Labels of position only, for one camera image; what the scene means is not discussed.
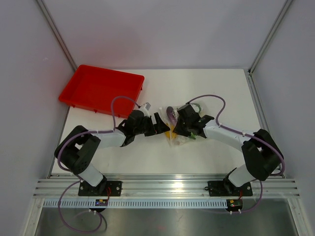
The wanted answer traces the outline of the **yellow fake lemon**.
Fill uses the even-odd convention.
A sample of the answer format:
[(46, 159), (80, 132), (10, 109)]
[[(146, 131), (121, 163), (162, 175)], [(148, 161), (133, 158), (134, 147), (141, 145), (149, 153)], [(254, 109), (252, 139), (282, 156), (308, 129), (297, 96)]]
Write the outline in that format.
[(169, 139), (169, 140), (173, 140), (173, 139), (176, 139), (177, 137), (177, 134), (176, 133), (173, 133), (173, 132), (165, 132), (164, 133), (166, 135), (166, 137)]

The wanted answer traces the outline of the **clear zip top bag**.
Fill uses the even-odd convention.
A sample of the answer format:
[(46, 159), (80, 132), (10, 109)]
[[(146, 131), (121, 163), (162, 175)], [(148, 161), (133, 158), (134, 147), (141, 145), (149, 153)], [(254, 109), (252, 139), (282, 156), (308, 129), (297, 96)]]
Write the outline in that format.
[(165, 136), (171, 146), (181, 146), (205, 138), (203, 128), (214, 120), (207, 115), (203, 103), (189, 102), (181, 106), (161, 107), (159, 113), (162, 121), (170, 129)]

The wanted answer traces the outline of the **purple fake eggplant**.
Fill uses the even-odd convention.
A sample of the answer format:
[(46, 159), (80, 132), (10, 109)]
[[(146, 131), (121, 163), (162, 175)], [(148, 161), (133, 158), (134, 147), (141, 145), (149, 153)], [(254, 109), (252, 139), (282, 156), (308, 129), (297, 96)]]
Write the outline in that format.
[(177, 118), (176, 118), (176, 115), (175, 115), (175, 111), (174, 111), (174, 108), (171, 107), (171, 106), (168, 106), (166, 108), (166, 114), (167, 114), (167, 117), (170, 121), (170, 123), (175, 126), (176, 123), (177, 123)]

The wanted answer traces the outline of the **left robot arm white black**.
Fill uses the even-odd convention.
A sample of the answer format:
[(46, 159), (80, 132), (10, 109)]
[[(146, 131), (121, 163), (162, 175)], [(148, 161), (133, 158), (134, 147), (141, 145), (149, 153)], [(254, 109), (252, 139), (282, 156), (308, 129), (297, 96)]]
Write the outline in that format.
[(158, 113), (152, 117), (141, 110), (133, 110), (115, 130), (90, 131), (76, 126), (56, 148), (54, 156), (60, 168), (79, 177), (79, 196), (119, 196), (122, 183), (109, 181), (92, 164), (95, 152), (99, 148), (125, 147), (137, 135), (149, 137), (168, 131), (170, 128)]

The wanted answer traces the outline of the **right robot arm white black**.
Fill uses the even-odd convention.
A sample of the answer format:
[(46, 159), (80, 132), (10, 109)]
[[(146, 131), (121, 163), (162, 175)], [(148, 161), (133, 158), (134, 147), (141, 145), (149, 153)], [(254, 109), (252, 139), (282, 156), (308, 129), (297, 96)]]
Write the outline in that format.
[(212, 116), (201, 117), (191, 104), (180, 107), (177, 113), (178, 121), (174, 133), (216, 140), (243, 154), (245, 163), (242, 166), (233, 169), (223, 180), (208, 183), (210, 196), (247, 195), (247, 187), (251, 181), (265, 181), (284, 162), (279, 148), (264, 129), (246, 133), (224, 128)]

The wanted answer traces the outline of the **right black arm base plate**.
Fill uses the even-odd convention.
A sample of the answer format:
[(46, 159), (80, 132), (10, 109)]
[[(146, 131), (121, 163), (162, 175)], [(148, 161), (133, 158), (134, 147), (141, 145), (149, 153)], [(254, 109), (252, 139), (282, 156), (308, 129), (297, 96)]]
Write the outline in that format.
[(253, 196), (250, 182), (243, 184), (241, 187), (235, 187), (223, 180), (212, 180), (207, 182), (207, 186), (204, 187), (204, 190), (208, 191), (210, 197)]

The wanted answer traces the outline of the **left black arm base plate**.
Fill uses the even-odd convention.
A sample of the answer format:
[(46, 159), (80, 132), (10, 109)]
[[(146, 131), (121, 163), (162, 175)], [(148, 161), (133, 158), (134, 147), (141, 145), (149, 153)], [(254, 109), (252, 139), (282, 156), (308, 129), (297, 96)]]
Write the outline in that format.
[(122, 181), (108, 180), (106, 184), (100, 184), (100, 186), (93, 187), (86, 181), (80, 183), (78, 195), (81, 197), (119, 197), (122, 191)]

